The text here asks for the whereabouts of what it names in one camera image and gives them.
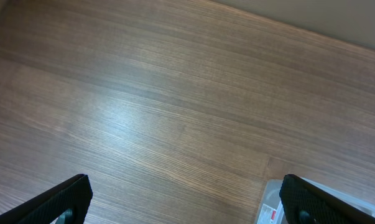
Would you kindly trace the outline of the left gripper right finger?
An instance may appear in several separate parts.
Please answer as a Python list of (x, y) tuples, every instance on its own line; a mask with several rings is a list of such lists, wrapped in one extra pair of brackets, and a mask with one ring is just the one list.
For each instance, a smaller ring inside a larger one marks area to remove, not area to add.
[(289, 224), (375, 224), (375, 217), (294, 174), (284, 176), (279, 196)]

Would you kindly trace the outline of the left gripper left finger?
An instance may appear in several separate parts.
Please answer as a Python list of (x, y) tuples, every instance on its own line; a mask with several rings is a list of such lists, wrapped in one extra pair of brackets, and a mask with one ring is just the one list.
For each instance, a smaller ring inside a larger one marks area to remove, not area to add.
[(0, 224), (83, 224), (93, 198), (89, 178), (77, 174), (0, 215)]

